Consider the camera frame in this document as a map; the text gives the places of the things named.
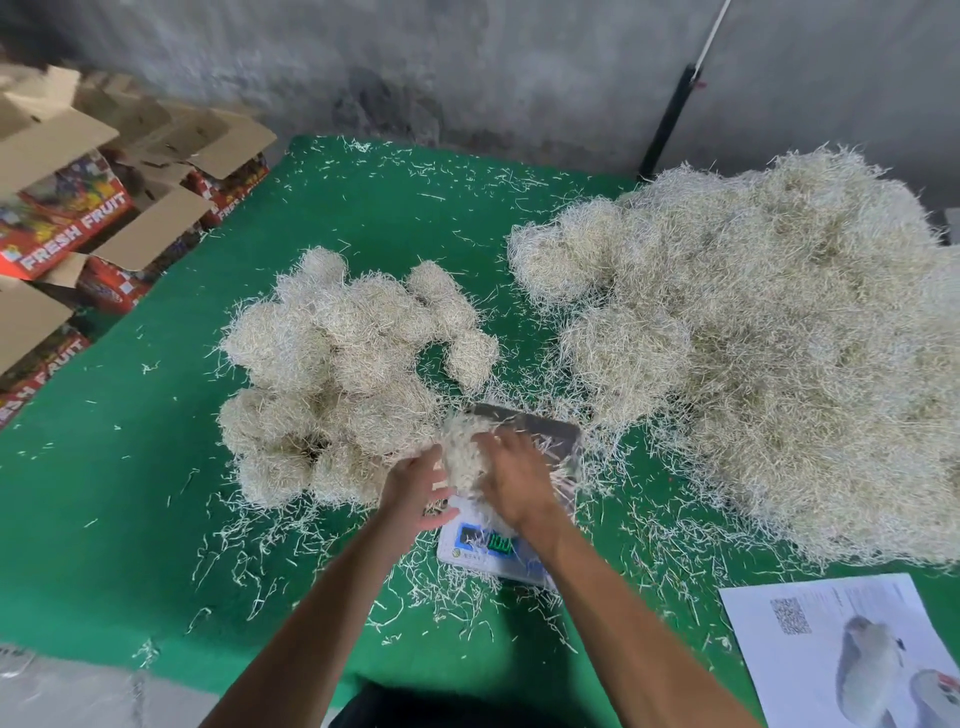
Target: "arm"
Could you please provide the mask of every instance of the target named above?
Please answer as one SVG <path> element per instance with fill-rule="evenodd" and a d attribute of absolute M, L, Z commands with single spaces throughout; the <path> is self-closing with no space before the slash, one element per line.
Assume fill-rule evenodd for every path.
<path fill-rule="evenodd" d="M 282 725 L 318 726 L 360 637 L 373 600 L 390 570 L 422 530 L 457 514 L 424 516 L 433 490 L 445 478 L 434 466 L 440 446 L 397 463 L 387 476 L 380 508 L 324 570 L 263 651 L 229 687 L 201 728 Z"/>
<path fill-rule="evenodd" d="M 530 438 L 500 428 L 474 440 L 492 466 L 481 483 L 487 500 L 556 582 L 620 723 L 758 728 L 570 522 Z"/>

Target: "digital scale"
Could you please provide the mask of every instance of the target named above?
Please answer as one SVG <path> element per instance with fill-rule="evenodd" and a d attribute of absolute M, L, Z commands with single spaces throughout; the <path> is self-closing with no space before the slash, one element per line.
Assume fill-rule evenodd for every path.
<path fill-rule="evenodd" d="M 507 423 L 529 433 L 552 468 L 563 467 L 570 486 L 560 490 L 560 500 L 573 517 L 573 483 L 579 476 L 580 427 L 557 420 L 516 412 L 489 404 L 474 404 L 472 414 Z M 556 589 L 540 558 L 530 545 L 506 527 L 486 503 L 452 496 L 450 505 L 459 515 L 440 529 L 437 558 L 446 564 L 481 571 L 503 579 Z"/>

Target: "fruit box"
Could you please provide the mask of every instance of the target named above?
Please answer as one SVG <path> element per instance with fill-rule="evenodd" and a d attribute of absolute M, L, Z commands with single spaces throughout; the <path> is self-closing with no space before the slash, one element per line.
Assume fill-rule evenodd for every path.
<path fill-rule="evenodd" d="M 76 288 L 104 310 L 127 313 L 162 273 L 200 241 L 200 220 L 210 203 L 180 182 L 190 172 L 183 164 L 149 168 L 132 180 L 135 217 L 106 240 L 96 239 L 71 253 L 39 282 Z"/>
<path fill-rule="evenodd" d="M 71 106 L 79 79 L 0 65 L 0 275 L 38 278 L 131 206 L 96 150 L 117 131 Z"/>
<path fill-rule="evenodd" d="M 72 314 L 29 283 L 0 277 L 0 429 L 60 367 L 89 346 L 66 324 Z"/>
<path fill-rule="evenodd" d="M 195 109 L 151 99 L 130 76 L 94 73 L 84 79 L 79 109 L 110 124 L 119 135 L 106 149 L 134 166 L 174 161 L 192 169 L 184 186 L 213 207 L 204 225 L 220 225 L 264 177 L 262 152 L 276 134 L 256 122 L 250 109 Z"/>

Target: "green mat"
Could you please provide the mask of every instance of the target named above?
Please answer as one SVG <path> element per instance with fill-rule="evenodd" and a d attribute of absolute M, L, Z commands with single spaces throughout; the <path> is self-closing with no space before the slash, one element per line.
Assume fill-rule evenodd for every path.
<path fill-rule="evenodd" d="M 234 544 L 216 556 L 213 534 L 233 518 L 220 499 L 233 486 L 215 415 L 244 378 L 215 376 L 211 352 L 233 304 L 267 293 L 306 247 L 344 249 L 354 275 L 400 277 L 435 258 L 462 272 L 467 291 L 495 309 L 487 328 L 513 352 L 513 366 L 536 366 L 550 334 L 530 326 L 529 308 L 510 285 L 504 236 L 578 197 L 630 186 L 391 144 L 297 139 L 223 228 L 0 434 L 0 639 L 64 658 L 146 663 L 189 686 L 224 690 L 289 614 L 316 565 L 295 539 L 269 553 L 248 539 L 247 550 Z M 629 480 L 617 499 L 592 510 L 594 541 L 759 715 L 716 588 L 802 574 L 780 566 L 784 545 L 685 542 L 684 520 L 724 532 L 740 526 L 685 505 L 676 497 L 683 483 L 643 454 L 639 431 L 630 444 Z M 647 526 L 637 530 L 636 517 Z M 317 527 L 332 537 L 354 523 L 337 511 Z M 624 530 L 631 528 L 633 535 Z M 948 648 L 960 654 L 960 580 L 909 571 Z M 365 630 L 338 703 L 364 677 L 525 696 L 583 722 L 615 724 L 579 641 L 562 645 L 510 590 L 488 598 L 465 631 L 456 618 L 434 620 L 430 605 L 407 606 L 405 586 L 398 575 L 378 600 L 372 616 L 396 619 Z"/>

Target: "white paper sheet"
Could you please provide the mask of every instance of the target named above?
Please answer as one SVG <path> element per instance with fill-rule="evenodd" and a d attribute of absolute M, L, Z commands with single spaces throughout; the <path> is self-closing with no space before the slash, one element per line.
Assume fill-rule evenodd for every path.
<path fill-rule="evenodd" d="M 770 728 L 960 728 L 960 670 L 909 574 L 720 595 Z"/>

